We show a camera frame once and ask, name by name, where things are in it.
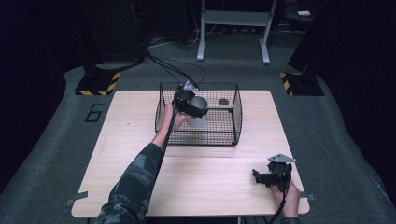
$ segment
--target silver metal piece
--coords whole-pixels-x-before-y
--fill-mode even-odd
[[[189,81],[184,84],[183,90],[185,91],[198,91],[198,88],[196,88],[193,84],[191,84]]]
[[[277,154],[273,157],[268,158],[268,161],[275,161],[275,162],[297,162],[294,158],[287,157],[283,154]]]

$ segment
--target metal bracket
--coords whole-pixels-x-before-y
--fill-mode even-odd
[[[268,158],[268,161],[274,162],[297,162],[294,158],[287,157],[283,154],[277,154],[273,157]]]

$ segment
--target human hand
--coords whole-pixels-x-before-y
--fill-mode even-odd
[[[163,112],[163,123],[161,125],[160,130],[155,135],[154,139],[152,139],[151,143],[154,143],[158,147],[162,147],[165,141],[166,135],[168,134],[169,126],[171,124],[172,116],[174,113],[174,107],[172,104],[168,104],[165,107],[165,111]],[[177,130],[184,121],[189,119],[194,119],[193,116],[182,114],[180,112],[176,112],[175,114],[175,121],[172,128],[172,131]]]
[[[165,111],[163,113],[163,124],[161,126],[160,131],[162,131],[162,130],[164,130],[166,132],[168,131],[169,125],[172,120],[173,113],[174,113],[173,105],[172,104],[166,105]],[[176,115],[175,115],[175,122],[174,122],[174,125],[172,128],[172,131],[177,130],[183,124],[183,122],[190,120],[190,119],[194,119],[194,117],[191,115],[182,114],[177,111]]]
[[[283,192],[276,185],[271,186],[276,204],[280,206],[283,200]],[[285,206],[282,213],[284,217],[298,217],[298,206],[300,204],[300,190],[294,185],[293,181],[289,182],[288,195],[286,196]]]

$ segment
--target black wire cage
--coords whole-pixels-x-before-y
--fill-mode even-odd
[[[160,102],[155,118],[155,132],[161,128],[163,111],[174,100],[180,83],[160,84]],[[236,83],[201,83],[196,96],[207,100],[208,112],[202,127],[193,128],[186,122],[169,137],[168,145],[236,146],[242,130],[242,103]]]

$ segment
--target black cable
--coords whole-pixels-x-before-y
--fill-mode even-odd
[[[166,133],[165,140],[163,141],[163,151],[161,153],[160,162],[158,163],[157,175],[155,177],[155,180],[157,180],[158,174],[160,173],[160,170],[161,170],[161,166],[163,165],[163,158],[165,157],[165,152],[166,152],[166,148],[168,147],[169,138],[171,136],[172,129],[175,124],[175,117],[176,117],[177,110],[178,110],[178,108],[176,108],[176,104],[173,104],[172,118],[169,123],[169,128],[168,128],[168,132]]]
[[[279,175],[279,180],[280,180],[280,188],[282,189],[282,193],[283,193],[283,199],[282,202],[280,203],[279,208],[277,209],[276,213],[273,215],[273,217],[270,219],[269,224],[273,224],[275,222],[275,220],[277,219],[277,217],[279,217],[280,213],[283,210],[283,207],[285,206],[286,203],[286,196],[288,195],[288,189],[289,186],[284,185],[282,177]]]
[[[178,74],[182,75],[183,77],[185,77],[186,79],[188,79],[191,83],[193,83],[193,84],[196,85],[197,87],[199,86],[199,84],[201,84],[201,83],[203,82],[203,80],[204,80],[204,78],[205,78],[205,76],[206,76],[206,71],[205,71],[205,69],[204,69],[203,67],[198,66],[198,65],[195,65],[195,64],[192,64],[192,63],[183,63],[183,62],[176,61],[176,60],[171,60],[171,59],[165,59],[165,58],[155,57],[155,56],[152,56],[149,52],[147,52],[146,57],[148,57],[148,58],[151,59],[153,62],[155,62],[156,64],[158,64],[159,66],[161,66],[167,73],[169,73],[169,74],[172,76],[172,78],[175,79],[176,82],[180,82],[180,81],[177,80],[177,78],[175,78],[175,76],[172,74],[171,71],[173,71],[173,72],[175,72],[175,73],[178,73]],[[198,83],[196,83],[196,82],[195,82],[189,75],[187,75],[185,72],[183,72],[182,70],[178,69],[178,68],[175,67],[174,65],[172,65],[172,64],[170,64],[170,63],[168,63],[168,62],[165,62],[165,61],[171,61],[171,62],[176,62],[176,63],[183,63],[183,64],[187,64],[187,65],[190,65],[190,66],[198,67],[198,68],[200,68],[200,69],[204,72],[203,77],[201,78],[201,80],[200,80]]]
[[[268,224],[268,220],[265,216],[262,216],[262,219],[264,220],[265,224]]]
[[[158,58],[158,59],[161,59],[161,60],[166,60],[166,61],[170,61],[170,62],[175,62],[175,63],[183,63],[183,62],[181,62],[181,61],[172,60],[172,59],[166,59],[166,58],[160,58],[160,57],[157,57],[157,58]],[[186,64],[186,65],[189,65],[189,66],[194,66],[194,67],[197,67],[197,68],[199,68],[199,69],[202,70],[202,72],[203,72],[204,74],[203,74],[201,80],[200,80],[198,83],[196,83],[196,84],[199,86],[199,85],[204,81],[204,78],[206,77],[206,71],[205,71],[205,69],[204,69],[203,67],[199,66],[199,65],[192,64],[192,63],[183,63],[183,64]]]

